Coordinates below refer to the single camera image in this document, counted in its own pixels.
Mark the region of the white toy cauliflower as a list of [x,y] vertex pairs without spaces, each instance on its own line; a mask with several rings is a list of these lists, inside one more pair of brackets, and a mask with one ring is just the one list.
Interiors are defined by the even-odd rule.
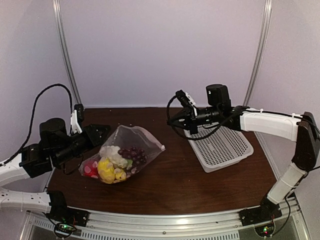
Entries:
[[108,159],[115,168],[129,169],[132,166],[133,161],[122,157],[118,151],[119,146],[102,146],[99,150],[99,155],[102,158]]

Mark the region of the red toy bell pepper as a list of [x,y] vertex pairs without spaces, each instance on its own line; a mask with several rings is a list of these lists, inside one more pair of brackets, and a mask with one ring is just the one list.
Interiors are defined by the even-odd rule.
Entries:
[[98,162],[94,161],[94,162],[86,163],[83,168],[83,175],[85,177],[98,179],[99,178]]

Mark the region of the yellow toy fruit front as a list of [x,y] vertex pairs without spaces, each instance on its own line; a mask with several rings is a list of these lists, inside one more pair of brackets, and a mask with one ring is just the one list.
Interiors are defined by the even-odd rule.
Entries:
[[108,158],[101,158],[97,165],[100,180],[106,184],[112,184],[115,180],[114,165]]

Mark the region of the yellow toy fruit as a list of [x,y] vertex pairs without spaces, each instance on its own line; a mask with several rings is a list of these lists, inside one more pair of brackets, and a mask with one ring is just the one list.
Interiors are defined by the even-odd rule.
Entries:
[[115,180],[114,165],[108,158],[101,158],[97,165],[100,180],[106,184],[112,184]]
[[114,183],[123,182],[127,179],[127,173],[123,169],[115,169],[114,176],[115,176]]

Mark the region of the clear zip top bag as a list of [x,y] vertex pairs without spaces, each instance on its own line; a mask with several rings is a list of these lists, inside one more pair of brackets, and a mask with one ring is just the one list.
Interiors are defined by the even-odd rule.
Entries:
[[165,151],[148,130],[140,126],[120,125],[79,167],[83,177],[111,185],[128,180]]

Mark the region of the white perforated plastic basket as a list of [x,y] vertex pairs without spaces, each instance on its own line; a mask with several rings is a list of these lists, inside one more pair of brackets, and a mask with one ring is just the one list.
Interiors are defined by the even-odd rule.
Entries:
[[224,126],[205,139],[188,142],[206,173],[237,164],[254,153],[243,133]]

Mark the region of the dark red toy grapes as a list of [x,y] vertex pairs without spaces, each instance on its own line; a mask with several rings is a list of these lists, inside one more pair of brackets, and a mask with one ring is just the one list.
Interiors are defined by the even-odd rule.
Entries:
[[117,153],[124,159],[131,160],[133,166],[139,166],[147,163],[147,154],[142,148],[121,148]]

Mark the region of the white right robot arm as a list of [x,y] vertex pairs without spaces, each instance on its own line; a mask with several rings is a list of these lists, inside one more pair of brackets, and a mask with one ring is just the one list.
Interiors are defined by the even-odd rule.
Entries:
[[192,97],[183,90],[176,91],[169,100],[170,104],[178,100],[182,105],[182,110],[174,116],[169,112],[166,114],[167,124],[174,132],[183,129],[193,135],[198,133],[199,126],[214,123],[214,129],[204,136],[205,139],[220,127],[227,127],[238,132],[273,135],[295,143],[289,167],[262,198],[259,207],[240,212],[244,220],[272,220],[279,203],[294,191],[309,172],[318,169],[316,164],[320,153],[320,130],[313,114],[286,114],[242,105],[232,106],[226,85],[211,84],[205,89],[209,104],[205,108],[196,107]]

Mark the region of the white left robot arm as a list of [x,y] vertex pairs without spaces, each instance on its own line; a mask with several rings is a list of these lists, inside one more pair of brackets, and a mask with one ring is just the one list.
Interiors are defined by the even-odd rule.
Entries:
[[90,124],[71,135],[61,118],[51,118],[39,126],[40,142],[22,147],[13,159],[0,163],[0,207],[53,214],[61,222],[72,218],[60,191],[23,192],[3,186],[33,179],[48,173],[84,153],[101,146],[111,131],[110,125]]

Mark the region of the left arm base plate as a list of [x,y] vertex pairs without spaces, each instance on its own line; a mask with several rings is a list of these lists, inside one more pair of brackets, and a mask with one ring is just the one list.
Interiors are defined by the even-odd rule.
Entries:
[[51,220],[67,223],[73,226],[86,227],[89,219],[89,212],[76,208],[52,208],[46,214]]

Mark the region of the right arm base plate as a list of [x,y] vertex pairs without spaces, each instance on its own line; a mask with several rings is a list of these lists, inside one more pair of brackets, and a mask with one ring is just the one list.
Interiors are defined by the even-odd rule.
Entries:
[[269,211],[261,206],[243,209],[238,214],[243,227],[257,225],[264,222],[271,222],[272,220],[280,218],[283,215],[280,209]]

